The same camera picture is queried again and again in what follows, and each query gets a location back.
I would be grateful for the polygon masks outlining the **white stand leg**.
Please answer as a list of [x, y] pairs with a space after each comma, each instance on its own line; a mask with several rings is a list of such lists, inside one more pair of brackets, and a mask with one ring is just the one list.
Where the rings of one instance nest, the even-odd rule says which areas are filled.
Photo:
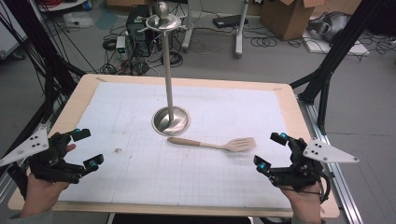
[[193, 32], [192, 1], [193, 0], [187, 0], [187, 2], [188, 2], [188, 14], [187, 14], [187, 23], [186, 23], [187, 30], [185, 32], [184, 40], [181, 45], [184, 52], [187, 52], [190, 47], [191, 36], [192, 36], [192, 32]]
[[242, 54], [243, 54], [243, 28], [247, 13], [248, 13], [248, 0], [244, 0], [244, 4], [239, 17], [240, 21], [237, 26], [237, 31], [235, 34], [235, 57], [237, 59], [242, 58]]

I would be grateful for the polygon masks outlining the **black computer tower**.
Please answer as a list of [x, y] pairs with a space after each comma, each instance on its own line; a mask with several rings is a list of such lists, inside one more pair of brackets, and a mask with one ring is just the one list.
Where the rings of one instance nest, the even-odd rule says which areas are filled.
[[144, 28], [146, 27], [146, 18], [148, 17], [149, 6], [132, 6], [126, 22], [126, 28], [134, 56], [149, 56], [149, 40], [152, 38], [152, 35], [148, 30], [144, 31]]

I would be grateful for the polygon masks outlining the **white grid mat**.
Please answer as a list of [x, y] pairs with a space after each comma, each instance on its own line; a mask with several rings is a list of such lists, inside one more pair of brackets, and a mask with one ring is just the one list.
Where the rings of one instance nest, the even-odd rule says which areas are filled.
[[153, 114], [166, 104], [162, 85], [103, 82], [78, 125], [91, 136], [68, 153], [70, 163], [102, 154], [99, 169], [62, 195], [64, 201], [286, 208], [288, 200], [257, 172], [255, 155], [275, 167], [290, 163], [286, 147], [270, 139], [286, 130], [274, 91], [173, 88], [174, 102], [191, 115], [184, 137], [224, 145], [253, 137], [242, 152], [175, 145], [154, 131]]

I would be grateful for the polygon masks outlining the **aluminium rail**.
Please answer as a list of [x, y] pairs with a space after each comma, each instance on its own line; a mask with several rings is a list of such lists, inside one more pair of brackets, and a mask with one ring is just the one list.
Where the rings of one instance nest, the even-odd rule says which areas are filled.
[[[298, 100], [299, 107], [304, 114], [305, 123], [313, 138], [330, 145], [330, 140], [323, 134], [317, 125], [318, 112], [313, 105], [308, 105], [302, 100]], [[347, 224], [363, 224], [361, 213], [353, 199], [347, 181], [341, 169], [341, 162], [331, 160], [325, 164], [325, 168], [332, 175], [332, 186], [335, 189], [335, 198], [338, 202], [342, 216]]]
[[35, 140], [36, 137], [39, 140], [45, 139], [63, 108], [64, 105], [56, 106], [54, 113], [47, 120], [44, 120], [44, 106], [40, 106], [17, 139], [11, 144], [4, 157], [0, 159], [0, 203], [14, 187], [22, 187], [22, 192], [27, 190], [27, 170], [29, 168], [27, 156], [22, 156], [10, 164], [4, 164], [6, 156], [15, 152], [25, 141]]

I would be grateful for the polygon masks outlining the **white board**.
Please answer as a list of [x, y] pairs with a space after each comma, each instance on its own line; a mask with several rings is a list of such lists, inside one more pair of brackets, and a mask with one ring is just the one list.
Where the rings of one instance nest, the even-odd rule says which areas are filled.
[[[310, 53], [327, 54], [331, 50], [330, 44], [321, 39], [304, 36], [303, 40], [307, 51]], [[365, 57], [370, 55], [370, 51], [366, 47], [364, 47], [361, 42], [357, 41], [355, 45], [349, 50], [348, 55]]]

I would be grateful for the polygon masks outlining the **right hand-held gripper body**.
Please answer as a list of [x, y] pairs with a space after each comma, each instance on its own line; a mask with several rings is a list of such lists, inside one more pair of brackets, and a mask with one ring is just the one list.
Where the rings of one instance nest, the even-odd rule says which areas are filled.
[[312, 139], [306, 143], [303, 138], [289, 137], [285, 146], [288, 146], [291, 151], [291, 165], [284, 168], [272, 168], [268, 164], [266, 175], [269, 180], [275, 187], [291, 186], [297, 192], [319, 183], [320, 201], [322, 203], [328, 200], [331, 191], [330, 178], [324, 173], [322, 163], [331, 160], [341, 163], [357, 163], [360, 161], [358, 157], [339, 148], [326, 145], [317, 139]]

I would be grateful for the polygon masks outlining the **black frame struts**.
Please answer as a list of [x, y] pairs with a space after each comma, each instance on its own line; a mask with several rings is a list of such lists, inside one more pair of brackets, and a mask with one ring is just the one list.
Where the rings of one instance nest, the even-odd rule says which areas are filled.
[[0, 22], [27, 53], [36, 73], [45, 79], [43, 85], [44, 103], [37, 109], [11, 147], [6, 151], [6, 154], [9, 155], [19, 144], [28, 139], [28, 136], [39, 123], [45, 123], [55, 114], [53, 109], [55, 101], [61, 96], [70, 97], [78, 84], [75, 77], [83, 77], [85, 72], [65, 60], [54, 47], [43, 22], [35, 14], [33, 5], [29, 0], [3, 0], [0, 1], [0, 6], [7, 7], [27, 35], [35, 51], [32, 51], [21, 40], [19, 33], [6, 18], [3, 18], [1, 13]]
[[306, 84], [304, 91], [298, 94], [298, 99], [307, 105], [313, 105], [320, 94], [317, 126], [322, 134], [326, 134], [325, 119], [332, 75], [386, 2], [387, 0], [361, 0], [319, 67], [311, 74], [290, 83], [293, 89]]

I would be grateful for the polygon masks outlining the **wooden slotted spatula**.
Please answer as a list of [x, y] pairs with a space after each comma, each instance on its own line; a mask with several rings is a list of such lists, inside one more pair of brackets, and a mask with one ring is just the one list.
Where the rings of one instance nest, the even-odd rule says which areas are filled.
[[177, 145], [192, 146], [192, 147], [210, 147], [215, 149], [228, 150], [231, 152], [247, 151], [257, 146], [255, 139], [253, 137], [232, 139], [224, 145], [210, 144], [210, 143], [199, 142], [199, 141], [180, 138], [180, 137], [168, 137], [167, 141]]

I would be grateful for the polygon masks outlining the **metal utensil stand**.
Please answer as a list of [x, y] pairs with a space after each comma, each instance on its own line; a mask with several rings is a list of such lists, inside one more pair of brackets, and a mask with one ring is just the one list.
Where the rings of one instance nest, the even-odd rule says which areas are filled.
[[170, 137], [183, 134], [191, 124], [190, 114], [184, 108], [175, 106], [173, 101], [169, 34], [181, 27], [181, 18], [171, 14], [165, 2], [158, 2], [155, 14], [146, 19], [146, 27], [141, 30], [152, 30], [161, 36], [167, 107], [159, 109], [153, 115], [151, 124], [157, 133]]

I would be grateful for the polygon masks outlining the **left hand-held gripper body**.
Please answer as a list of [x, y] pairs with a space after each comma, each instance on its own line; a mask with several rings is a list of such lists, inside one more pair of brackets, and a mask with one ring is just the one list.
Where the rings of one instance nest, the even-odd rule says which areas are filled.
[[[27, 156], [30, 171], [36, 178], [77, 184], [84, 176], [82, 174], [84, 166], [67, 163], [64, 160], [67, 154], [66, 147], [73, 141], [71, 138], [73, 131], [55, 133], [52, 137], [46, 137], [43, 140], [36, 137], [35, 140], [25, 141], [15, 152], [6, 156], [4, 164], [10, 164], [22, 156]], [[27, 190], [22, 192], [22, 187], [19, 187], [19, 190], [21, 196], [26, 198]]]

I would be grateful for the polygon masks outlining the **person's left hand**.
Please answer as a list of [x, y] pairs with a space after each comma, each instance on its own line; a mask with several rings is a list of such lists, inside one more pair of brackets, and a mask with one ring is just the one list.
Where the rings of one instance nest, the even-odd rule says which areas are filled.
[[32, 217], [48, 212], [57, 202], [60, 194], [69, 186], [68, 182], [49, 182], [29, 174], [27, 193], [21, 217]]

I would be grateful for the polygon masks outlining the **black flat device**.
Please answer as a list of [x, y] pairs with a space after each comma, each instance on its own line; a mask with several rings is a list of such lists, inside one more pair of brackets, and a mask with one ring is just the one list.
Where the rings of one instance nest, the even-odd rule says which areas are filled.
[[241, 15], [232, 15], [226, 17], [219, 17], [213, 19], [213, 24], [219, 28], [227, 28], [227, 27], [239, 27], [241, 23], [242, 16]]

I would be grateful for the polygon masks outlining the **cardboard box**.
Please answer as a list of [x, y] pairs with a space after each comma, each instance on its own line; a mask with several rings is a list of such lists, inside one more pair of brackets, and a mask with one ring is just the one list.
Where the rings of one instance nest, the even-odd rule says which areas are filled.
[[263, 0], [260, 22], [281, 40], [300, 38], [325, 0]]

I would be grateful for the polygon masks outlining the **grey bag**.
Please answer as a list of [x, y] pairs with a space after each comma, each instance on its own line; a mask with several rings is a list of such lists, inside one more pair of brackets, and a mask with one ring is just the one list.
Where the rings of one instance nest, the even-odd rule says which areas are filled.
[[324, 12], [308, 22], [307, 31], [314, 31], [325, 41], [332, 43], [347, 26], [351, 16], [339, 11]]

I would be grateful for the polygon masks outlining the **person's right hand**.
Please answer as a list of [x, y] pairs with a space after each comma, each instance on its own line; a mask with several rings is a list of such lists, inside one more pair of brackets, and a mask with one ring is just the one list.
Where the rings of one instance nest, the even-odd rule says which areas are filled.
[[292, 217], [305, 221], [321, 221], [320, 186], [318, 183], [297, 192], [290, 186], [280, 187], [281, 192], [290, 201]]

